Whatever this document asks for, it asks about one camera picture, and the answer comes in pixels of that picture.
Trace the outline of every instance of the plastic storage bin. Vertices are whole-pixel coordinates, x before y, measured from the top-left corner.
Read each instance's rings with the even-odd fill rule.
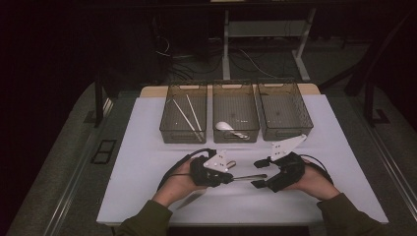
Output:
[[[212,114],[215,143],[255,143],[257,141],[260,125],[251,81],[214,81]]]
[[[293,80],[259,79],[256,97],[265,141],[310,134],[313,122]]]
[[[159,131],[166,144],[205,144],[206,81],[172,82],[168,87]]]

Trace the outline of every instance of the white plastic part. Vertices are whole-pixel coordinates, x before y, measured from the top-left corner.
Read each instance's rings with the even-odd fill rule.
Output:
[[[207,169],[216,170],[222,173],[226,173],[229,169],[227,168],[226,150],[222,150],[208,161],[203,166]]]
[[[244,135],[244,134],[241,134],[241,133],[238,133],[238,132],[235,132],[233,130],[233,128],[229,124],[227,124],[226,122],[224,122],[224,121],[217,122],[217,124],[215,124],[215,128],[217,130],[221,130],[221,131],[229,131],[230,133],[232,133],[233,135],[239,137],[240,139],[249,140],[249,136]]]
[[[301,135],[287,140],[272,143],[272,154],[270,155],[270,160],[275,161],[286,156],[295,148],[297,148],[301,143],[303,143],[306,139],[306,135]]]

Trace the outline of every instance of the white table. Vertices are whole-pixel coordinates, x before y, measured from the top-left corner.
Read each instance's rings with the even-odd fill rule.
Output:
[[[294,152],[318,158],[328,169],[335,186],[360,210],[380,222],[387,217],[324,95],[303,95],[315,125],[308,139]],[[276,166],[257,169],[253,162],[270,155],[270,143],[261,132],[255,144],[218,145],[212,140],[211,98],[208,98],[208,141],[205,145],[167,145],[159,133],[164,97],[137,99],[121,145],[97,222],[119,225],[139,212],[155,193],[163,174],[180,158],[200,148],[226,149],[237,165],[234,176],[278,172]],[[256,189],[250,182],[232,182],[209,188],[184,207],[178,202],[171,225],[311,225],[322,222],[317,200],[299,191],[274,193]]]

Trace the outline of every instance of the sleeve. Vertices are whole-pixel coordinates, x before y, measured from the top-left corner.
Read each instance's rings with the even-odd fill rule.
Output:
[[[318,203],[328,236],[386,236],[382,224],[359,211],[344,194]]]
[[[141,211],[122,222],[117,236],[165,236],[172,211],[154,201],[148,201]]]

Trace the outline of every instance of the stick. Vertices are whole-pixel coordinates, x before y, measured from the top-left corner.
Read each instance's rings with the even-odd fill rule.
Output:
[[[197,126],[199,127],[199,131],[200,131],[202,127],[200,127],[199,120],[197,119],[196,113],[194,112],[194,108],[193,108],[193,105],[191,104],[190,97],[188,97],[188,94],[187,94],[187,99],[188,99],[188,103],[190,104],[191,111],[193,111],[194,119],[196,119]]]
[[[184,119],[187,121],[188,125],[190,126],[191,130],[194,131],[194,134],[196,134],[197,139],[199,139],[199,141],[201,142],[202,139],[200,138],[200,136],[196,133],[196,130],[194,129],[194,126],[190,123],[190,121],[187,119],[187,116],[185,116],[184,112],[181,110],[181,107],[178,105],[177,101],[175,101],[175,99],[172,99],[175,103],[175,105],[177,106],[178,110],[181,112],[181,114],[183,115]]]

